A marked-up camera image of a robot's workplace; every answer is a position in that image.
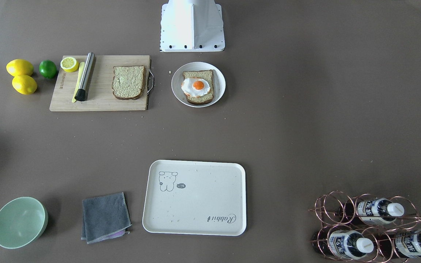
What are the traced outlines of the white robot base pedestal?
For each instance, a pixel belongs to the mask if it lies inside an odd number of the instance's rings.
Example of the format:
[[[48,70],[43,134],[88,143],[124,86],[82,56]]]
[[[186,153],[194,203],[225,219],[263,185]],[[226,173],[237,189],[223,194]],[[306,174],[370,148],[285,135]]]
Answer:
[[[222,7],[214,0],[169,0],[162,5],[161,52],[221,52]]]

